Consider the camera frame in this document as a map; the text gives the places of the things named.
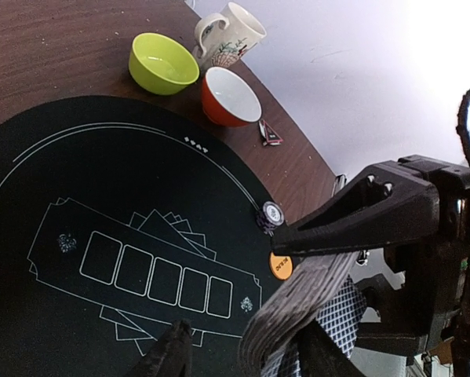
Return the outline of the red black triangle button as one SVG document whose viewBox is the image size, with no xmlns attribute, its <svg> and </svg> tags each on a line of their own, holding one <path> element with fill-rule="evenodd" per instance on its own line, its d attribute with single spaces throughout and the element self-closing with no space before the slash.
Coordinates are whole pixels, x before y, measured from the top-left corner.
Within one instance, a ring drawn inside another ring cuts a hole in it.
<svg viewBox="0 0 470 377">
<path fill-rule="evenodd" d="M 277 146 L 283 143 L 283 139 L 275 132 L 273 128 L 264 120 L 258 122 L 261 142 L 263 146 Z"/>
</svg>

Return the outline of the orange big blind button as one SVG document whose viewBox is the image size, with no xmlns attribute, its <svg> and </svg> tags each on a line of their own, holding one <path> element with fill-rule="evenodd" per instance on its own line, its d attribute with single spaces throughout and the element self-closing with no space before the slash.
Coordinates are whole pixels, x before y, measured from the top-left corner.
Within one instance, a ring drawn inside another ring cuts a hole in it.
<svg viewBox="0 0 470 377">
<path fill-rule="evenodd" d="M 293 260 L 290 256 L 276 255 L 271 252 L 268 264 L 271 273 L 278 280 L 287 280 L 293 274 Z"/>
</svg>

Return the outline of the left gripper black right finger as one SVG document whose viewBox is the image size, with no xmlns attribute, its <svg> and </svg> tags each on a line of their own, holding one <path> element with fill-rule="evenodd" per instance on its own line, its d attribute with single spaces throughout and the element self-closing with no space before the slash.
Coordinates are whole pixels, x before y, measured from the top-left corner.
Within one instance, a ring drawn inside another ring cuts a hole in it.
<svg viewBox="0 0 470 377">
<path fill-rule="evenodd" d="M 387 161 L 364 168 L 318 210 L 276 229 L 277 255 L 308 258 L 413 243 L 439 227 L 439 192 L 420 172 Z"/>
</svg>

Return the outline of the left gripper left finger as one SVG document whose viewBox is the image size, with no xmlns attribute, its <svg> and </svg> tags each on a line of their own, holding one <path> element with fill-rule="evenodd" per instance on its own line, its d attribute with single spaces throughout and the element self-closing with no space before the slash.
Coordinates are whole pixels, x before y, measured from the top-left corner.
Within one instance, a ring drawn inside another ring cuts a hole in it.
<svg viewBox="0 0 470 377">
<path fill-rule="evenodd" d="M 188 377 L 192 366 L 192 330 L 186 320 L 174 322 L 126 373 L 127 376 Z"/>
</svg>

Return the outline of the grey playing card deck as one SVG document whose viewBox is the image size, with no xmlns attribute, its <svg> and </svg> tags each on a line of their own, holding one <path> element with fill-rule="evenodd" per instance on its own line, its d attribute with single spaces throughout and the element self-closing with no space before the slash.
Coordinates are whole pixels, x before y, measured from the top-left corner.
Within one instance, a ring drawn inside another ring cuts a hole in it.
<svg viewBox="0 0 470 377">
<path fill-rule="evenodd" d="M 305 258 L 291 277 L 254 314 L 239 344 L 246 376 L 255 376 L 270 354 L 316 319 L 343 286 L 358 252 Z"/>
</svg>

